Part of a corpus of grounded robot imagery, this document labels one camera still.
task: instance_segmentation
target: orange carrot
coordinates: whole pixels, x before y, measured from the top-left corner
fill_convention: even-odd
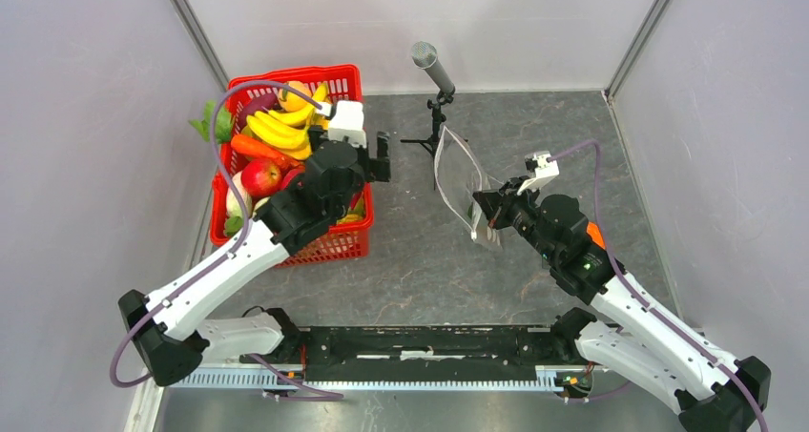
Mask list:
[[[248,157],[262,157],[273,160],[284,173],[301,165],[298,160],[246,134],[234,134],[230,140],[230,145],[233,150],[239,154],[247,155]]]

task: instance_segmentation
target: clear plastic bag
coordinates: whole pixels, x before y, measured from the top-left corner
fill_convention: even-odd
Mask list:
[[[500,251],[500,235],[488,227],[488,221],[472,193],[490,189],[494,183],[480,166],[462,137],[446,126],[435,153],[435,184],[446,206],[467,226],[472,240]]]

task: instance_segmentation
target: basket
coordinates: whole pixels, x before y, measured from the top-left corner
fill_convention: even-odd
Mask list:
[[[332,103],[338,100],[362,101],[363,91],[360,87],[360,71],[354,65],[339,65],[334,67],[302,67],[255,76],[237,77],[230,81],[228,89],[247,81],[258,79],[268,79],[279,82],[297,80],[309,86],[312,92],[318,84],[327,82],[329,86],[329,99]],[[225,108],[236,116],[247,102],[256,96],[261,96],[267,91],[274,91],[274,88],[251,88],[231,96],[225,104]],[[234,133],[240,130],[234,126]],[[237,154],[231,149],[230,143],[223,143],[221,146],[221,158],[225,168],[231,175],[242,170],[247,165],[247,159]],[[227,196],[227,183],[224,178],[217,173],[212,182],[214,188],[213,210],[211,213],[211,242],[216,246],[221,246],[228,237],[224,234],[225,219],[227,212],[225,209],[225,197]],[[368,230],[374,223],[374,207],[371,196],[371,187],[365,184],[363,189],[363,199],[365,206],[365,218],[356,222],[348,222],[333,226],[328,233],[298,251],[294,256],[288,258],[279,266],[303,265],[307,263],[320,263],[342,258],[363,257],[368,254]]]

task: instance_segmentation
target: red apple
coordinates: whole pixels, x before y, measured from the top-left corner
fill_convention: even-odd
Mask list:
[[[292,178],[297,175],[300,175],[301,173],[303,173],[303,167],[293,168],[292,170],[286,172],[286,176],[283,177],[283,181],[280,183],[280,187],[282,189],[286,189],[286,186],[288,186],[289,183],[292,182]]]
[[[281,178],[279,166],[269,158],[257,158],[241,171],[241,185],[253,198],[264,198],[277,192]]]

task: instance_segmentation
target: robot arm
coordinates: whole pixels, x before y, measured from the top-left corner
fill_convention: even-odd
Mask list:
[[[761,409],[769,394],[769,368],[755,357],[739,361],[710,343],[616,262],[619,276],[608,253],[588,235],[589,221],[579,211],[578,200],[550,195],[537,206],[539,189],[559,173],[555,162],[548,163],[549,156],[544,152],[527,156],[532,176],[512,178],[499,190],[473,197],[489,227],[516,229],[550,265],[559,287],[619,323],[632,338],[580,309],[560,318],[553,332],[571,354],[608,366],[658,397],[687,430],[747,430],[755,420],[752,407],[721,368],[736,369]]]
[[[204,319],[259,273],[324,235],[345,216],[365,183],[390,178],[388,136],[378,135],[378,158],[370,158],[362,104],[340,101],[324,109],[331,116],[330,128],[310,129],[314,153],[306,160],[305,172],[259,209],[237,251],[239,237],[232,237],[169,284],[146,296],[130,291],[118,301],[128,329],[154,314],[135,333],[133,343],[157,385],[182,380],[203,361],[272,352],[283,339],[282,317],[262,313]],[[189,285],[193,278],[198,279]]]

